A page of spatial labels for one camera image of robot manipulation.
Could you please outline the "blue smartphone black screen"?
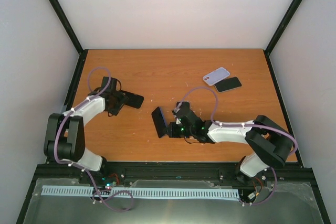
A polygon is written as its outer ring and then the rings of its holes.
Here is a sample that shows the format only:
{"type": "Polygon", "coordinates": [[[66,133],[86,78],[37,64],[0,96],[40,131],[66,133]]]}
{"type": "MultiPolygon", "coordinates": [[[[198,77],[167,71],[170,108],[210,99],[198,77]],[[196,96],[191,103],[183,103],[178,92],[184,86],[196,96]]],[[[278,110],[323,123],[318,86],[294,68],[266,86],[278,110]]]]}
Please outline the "blue smartphone black screen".
{"type": "Polygon", "coordinates": [[[181,106],[181,108],[180,109],[182,109],[182,108],[190,108],[190,103],[189,102],[186,102],[186,101],[183,101],[183,102],[181,102],[181,101],[178,101],[177,103],[176,103],[176,105],[178,104],[178,103],[183,103],[183,105],[181,106]]]}

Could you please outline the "black phone case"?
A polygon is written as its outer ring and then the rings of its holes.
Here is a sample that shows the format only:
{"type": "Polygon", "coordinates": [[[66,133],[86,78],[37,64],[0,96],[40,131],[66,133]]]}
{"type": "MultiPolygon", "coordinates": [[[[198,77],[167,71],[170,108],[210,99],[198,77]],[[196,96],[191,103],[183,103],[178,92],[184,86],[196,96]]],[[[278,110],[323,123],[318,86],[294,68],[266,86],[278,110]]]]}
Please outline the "black phone case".
{"type": "Polygon", "coordinates": [[[125,102],[126,106],[135,108],[135,109],[139,109],[144,101],[144,97],[132,92],[128,92],[128,91],[121,91],[128,99],[125,102]]]}

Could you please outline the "dark blue phone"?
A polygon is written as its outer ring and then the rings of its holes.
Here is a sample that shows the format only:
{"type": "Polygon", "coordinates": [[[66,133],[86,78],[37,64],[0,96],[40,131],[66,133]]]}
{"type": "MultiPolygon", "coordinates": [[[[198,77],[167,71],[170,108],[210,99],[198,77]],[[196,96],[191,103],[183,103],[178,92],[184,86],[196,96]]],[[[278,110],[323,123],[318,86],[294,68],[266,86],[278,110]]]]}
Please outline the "dark blue phone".
{"type": "Polygon", "coordinates": [[[154,109],[151,113],[152,120],[157,132],[158,138],[162,138],[166,134],[167,124],[160,107],[154,109]]]}

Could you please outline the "clear magsafe phone case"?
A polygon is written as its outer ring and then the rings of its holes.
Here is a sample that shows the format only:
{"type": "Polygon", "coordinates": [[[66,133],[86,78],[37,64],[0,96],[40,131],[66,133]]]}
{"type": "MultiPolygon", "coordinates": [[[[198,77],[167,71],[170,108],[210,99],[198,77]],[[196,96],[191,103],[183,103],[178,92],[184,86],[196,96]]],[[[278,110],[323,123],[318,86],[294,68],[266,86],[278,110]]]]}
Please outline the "clear magsafe phone case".
{"type": "Polygon", "coordinates": [[[188,101],[178,101],[176,103],[176,108],[174,109],[175,112],[179,111],[179,110],[189,110],[190,109],[190,103],[188,101]]]}

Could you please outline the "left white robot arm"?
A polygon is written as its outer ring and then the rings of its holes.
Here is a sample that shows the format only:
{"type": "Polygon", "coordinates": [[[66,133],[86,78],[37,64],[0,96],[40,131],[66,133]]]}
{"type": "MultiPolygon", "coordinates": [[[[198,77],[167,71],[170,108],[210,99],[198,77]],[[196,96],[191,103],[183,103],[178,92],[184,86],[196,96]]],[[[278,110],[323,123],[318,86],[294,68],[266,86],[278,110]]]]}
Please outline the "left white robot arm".
{"type": "Polygon", "coordinates": [[[121,90],[118,79],[103,77],[101,86],[91,91],[76,107],[63,113],[53,113],[48,118],[44,154],[59,164],[90,170],[97,183],[108,180],[106,159],[90,151],[85,142],[85,126],[95,116],[107,112],[118,115],[128,97],[121,90]]]}

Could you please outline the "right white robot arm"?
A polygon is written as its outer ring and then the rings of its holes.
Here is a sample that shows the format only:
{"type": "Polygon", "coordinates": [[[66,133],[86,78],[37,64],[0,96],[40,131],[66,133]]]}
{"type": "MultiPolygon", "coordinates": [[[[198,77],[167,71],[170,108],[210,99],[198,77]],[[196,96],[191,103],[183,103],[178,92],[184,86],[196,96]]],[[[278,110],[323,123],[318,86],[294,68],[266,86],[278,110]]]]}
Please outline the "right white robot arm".
{"type": "Polygon", "coordinates": [[[189,138],[200,143],[238,143],[249,145],[253,153],[239,162],[237,175],[255,177],[268,168],[282,168],[288,156],[296,152],[296,139],[270,118],[259,115],[246,122],[202,120],[185,103],[172,111],[175,121],[164,133],[171,138],[189,138]]]}

